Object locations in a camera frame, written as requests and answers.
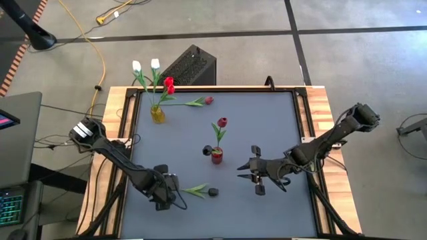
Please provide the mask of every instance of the red vase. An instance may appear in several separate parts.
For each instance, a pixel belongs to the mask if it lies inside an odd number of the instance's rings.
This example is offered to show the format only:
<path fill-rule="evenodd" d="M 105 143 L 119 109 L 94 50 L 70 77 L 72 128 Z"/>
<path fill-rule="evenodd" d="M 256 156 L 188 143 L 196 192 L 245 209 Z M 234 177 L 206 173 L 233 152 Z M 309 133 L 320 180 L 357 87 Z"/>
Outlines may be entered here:
<path fill-rule="evenodd" d="M 213 149 L 221 151 L 221 153 L 211 153 L 211 160 L 213 164 L 220 164 L 222 163 L 222 155 L 223 151 L 221 147 L 214 147 Z"/>

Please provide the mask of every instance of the keyboard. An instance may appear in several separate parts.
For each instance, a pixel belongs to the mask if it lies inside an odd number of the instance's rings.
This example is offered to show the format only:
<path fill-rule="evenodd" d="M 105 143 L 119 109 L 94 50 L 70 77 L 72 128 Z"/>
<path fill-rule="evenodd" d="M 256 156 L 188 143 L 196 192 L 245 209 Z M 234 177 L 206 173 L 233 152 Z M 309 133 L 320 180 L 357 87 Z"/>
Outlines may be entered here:
<path fill-rule="evenodd" d="M 24 187 L 0 189 L 0 227 L 23 221 Z"/>

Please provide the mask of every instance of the vase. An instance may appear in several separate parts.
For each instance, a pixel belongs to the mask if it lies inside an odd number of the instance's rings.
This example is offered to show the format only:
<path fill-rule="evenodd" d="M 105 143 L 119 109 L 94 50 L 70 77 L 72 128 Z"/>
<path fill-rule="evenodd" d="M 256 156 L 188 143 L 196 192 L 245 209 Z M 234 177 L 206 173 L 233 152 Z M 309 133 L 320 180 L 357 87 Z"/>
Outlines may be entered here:
<path fill-rule="evenodd" d="M 154 123 L 164 123 L 166 120 L 165 113 L 161 110 L 161 107 L 151 107 L 151 118 Z"/>
<path fill-rule="evenodd" d="M 221 153 L 211 153 L 212 163 L 218 165 L 222 163 L 222 155 L 224 154 L 224 152 L 222 151 L 221 147 L 214 147 L 213 149 L 221 151 Z"/>

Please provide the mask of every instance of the wooden table edge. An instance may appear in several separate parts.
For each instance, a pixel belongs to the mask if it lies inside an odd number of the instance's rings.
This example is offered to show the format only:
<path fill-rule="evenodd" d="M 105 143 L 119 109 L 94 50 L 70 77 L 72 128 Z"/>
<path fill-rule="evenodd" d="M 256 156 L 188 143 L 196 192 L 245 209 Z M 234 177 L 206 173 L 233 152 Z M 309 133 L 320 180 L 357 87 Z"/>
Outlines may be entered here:
<path fill-rule="evenodd" d="M 310 113 L 313 120 L 314 130 L 316 136 L 319 136 L 331 129 L 334 125 L 334 120 L 332 118 L 332 113 L 329 106 L 328 96 L 326 94 L 326 90 L 324 86 L 276 86 L 276 89 L 291 89 L 291 88 L 300 88 L 305 87 L 308 96 L 308 103 L 310 106 Z M 245 88 L 245 89 L 268 89 L 270 86 L 176 86 L 176 89 L 235 89 L 235 88 Z M 111 87 L 109 90 L 108 100 L 105 106 L 104 116 L 103 116 L 103 124 L 107 129 L 107 137 L 112 139 L 117 139 L 117 135 L 119 132 L 119 126 L 121 121 L 120 111 L 123 109 L 123 105 L 125 103 L 125 95 L 128 89 L 143 89 L 143 87 Z M 302 123 L 304 128 L 304 133 L 306 136 L 310 136 L 308 132 L 308 122 L 306 113 L 304 111 L 304 106 L 302 105 L 302 101 L 300 101 L 299 97 L 299 107 L 300 114 L 302 116 Z M 127 113 L 127 122 L 131 120 L 132 110 L 130 107 Z M 342 158 L 342 154 L 340 150 L 331 151 L 330 155 L 339 160 L 344 164 L 344 160 Z M 94 157 L 93 163 L 97 167 L 91 168 L 91 179 L 94 178 L 91 182 L 95 182 L 95 176 L 99 169 L 100 162 L 103 160 L 102 156 Z M 105 182 L 109 182 L 111 175 L 111 163 L 109 162 L 110 167 L 106 167 L 107 164 L 104 164 L 103 168 L 106 168 L 107 171 L 103 170 L 102 174 L 99 175 L 99 184 L 104 184 Z M 331 204 L 334 206 L 336 211 L 340 214 L 342 219 L 356 232 L 361 232 L 360 223 L 358 220 L 356 207 L 354 205 L 354 200 L 352 196 L 352 191 L 350 189 L 350 184 L 348 181 L 347 173 L 338 165 L 331 161 L 326 161 L 324 166 L 324 176 L 326 180 L 326 185 L 328 188 L 328 195 L 330 198 Z M 89 196 L 89 202 L 93 204 L 94 194 L 91 193 Z M 97 191 L 97 202 L 95 203 L 95 215 L 97 215 L 97 211 L 102 208 L 102 204 L 105 202 L 106 191 L 104 188 L 99 188 Z M 85 213 L 85 201 L 83 202 L 83 207 L 81 208 L 79 224 L 83 218 L 86 220 L 83 222 L 81 226 L 80 233 L 86 230 L 89 227 L 88 219 L 91 217 L 92 207 L 89 207 Z M 320 212 L 320 220 L 322 223 L 322 229 L 324 233 L 329 233 L 328 225 L 326 221 L 326 214 L 322 204 L 318 201 L 318 207 Z M 107 234 L 113 233 L 113 222 L 115 218 L 115 212 L 117 210 L 117 203 L 111 208 L 111 212 L 109 215 L 109 221 L 107 224 Z"/>

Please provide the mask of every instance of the orange striped edge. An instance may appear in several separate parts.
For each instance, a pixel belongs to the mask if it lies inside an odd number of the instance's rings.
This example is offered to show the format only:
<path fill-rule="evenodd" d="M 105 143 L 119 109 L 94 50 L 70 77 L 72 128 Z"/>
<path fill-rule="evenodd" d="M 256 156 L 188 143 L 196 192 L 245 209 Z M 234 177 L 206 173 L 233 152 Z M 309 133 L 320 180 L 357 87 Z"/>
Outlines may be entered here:
<path fill-rule="evenodd" d="M 38 23 L 41 17 L 41 14 L 43 13 L 43 10 L 45 9 L 47 4 L 47 0 L 41 0 L 39 7 L 37 8 L 34 17 L 33 17 L 33 22 L 34 23 Z M 24 41 L 28 42 L 28 36 L 25 35 Z M 10 88 L 11 84 L 12 84 L 12 80 L 13 77 L 15 76 L 19 64 L 22 61 L 22 57 L 24 56 L 26 50 L 28 48 L 28 44 L 22 44 L 19 48 L 18 48 L 18 52 L 16 53 L 16 56 L 12 62 L 12 65 L 9 69 L 9 71 L 6 74 L 5 79 L 3 80 L 3 83 L 0 86 L 0 97 L 4 97 L 6 96 L 7 90 Z"/>

